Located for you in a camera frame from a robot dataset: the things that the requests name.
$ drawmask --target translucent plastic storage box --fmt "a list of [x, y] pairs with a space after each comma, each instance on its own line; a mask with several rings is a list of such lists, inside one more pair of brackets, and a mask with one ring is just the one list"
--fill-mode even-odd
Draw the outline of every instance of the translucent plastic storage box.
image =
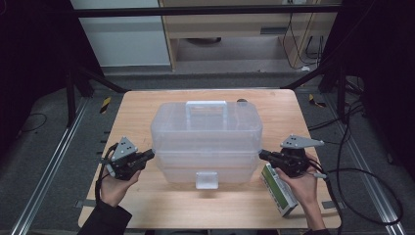
[[256, 170], [262, 122], [251, 103], [165, 103], [151, 128], [156, 161], [169, 182], [217, 188], [247, 182]]

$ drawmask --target black horizontal bar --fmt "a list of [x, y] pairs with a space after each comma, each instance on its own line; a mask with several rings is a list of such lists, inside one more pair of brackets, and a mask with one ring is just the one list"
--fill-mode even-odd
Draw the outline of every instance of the black horizontal bar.
[[78, 9], [73, 11], [49, 11], [48, 14], [78, 18], [149, 17], [184, 15], [232, 15], [232, 14], [280, 14], [280, 13], [330, 13], [356, 11], [357, 6], [332, 5], [252, 5], [122, 9]]

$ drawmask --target white wall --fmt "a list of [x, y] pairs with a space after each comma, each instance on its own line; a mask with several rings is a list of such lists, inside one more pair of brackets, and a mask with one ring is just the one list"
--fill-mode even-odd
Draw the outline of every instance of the white wall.
[[[71, 0], [75, 9], [158, 7], [157, 0]], [[169, 66], [161, 17], [80, 19], [101, 67]]]

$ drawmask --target light wood tabletop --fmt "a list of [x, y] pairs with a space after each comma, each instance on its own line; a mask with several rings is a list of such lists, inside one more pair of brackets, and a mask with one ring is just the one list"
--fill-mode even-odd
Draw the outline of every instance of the light wood tabletop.
[[[290, 134], [310, 137], [299, 102], [292, 90], [235, 89], [235, 90], [162, 90], [130, 91], [120, 104], [113, 129], [104, 153], [126, 136], [140, 152], [152, 148], [150, 125], [162, 103], [189, 100], [246, 99], [253, 103], [263, 124], [262, 148], [280, 151], [279, 144]], [[314, 148], [306, 151], [314, 156]], [[154, 160], [147, 163], [138, 183], [133, 185], [121, 202], [132, 213], [129, 228], [142, 229], [271, 229], [306, 228], [301, 206], [289, 216], [282, 217], [266, 186], [260, 179], [265, 161], [259, 161], [250, 182], [221, 184], [218, 189], [198, 190], [194, 183], [168, 183]], [[87, 199], [94, 200], [95, 180]], [[318, 181], [319, 202], [331, 201], [323, 180]], [[323, 219], [329, 228], [340, 226], [335, 209], [323, 209]], [[82, 226], [93, 208], [83, 207], [78, 224]]]

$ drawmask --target human hand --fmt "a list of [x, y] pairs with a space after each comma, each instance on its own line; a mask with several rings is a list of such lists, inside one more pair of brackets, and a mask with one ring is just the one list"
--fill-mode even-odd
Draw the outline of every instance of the human hand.
[[[309, 159], [317, 161], [314, 156], [308, 153], [305, 155]], [[275, 170], [279, 177], [290, 186], [294, 196], [304, 209], [308, 226], [314, 231], [326, 228], [317, 202], [317, 178], [314, 176], [316, 169], [310, 166], [306, 173], [298, 178], [290, 178], [280, 168]]]
[[[115, 179], [108, 175], [104, 177], [101, 184], [101, 201], [116, 208], [127, 193], [129, 187], [138, 181], [141, 170], [137, 170], [130, 180]], [[103, 175], [109, 174], [106, 167], [104, 167]]]

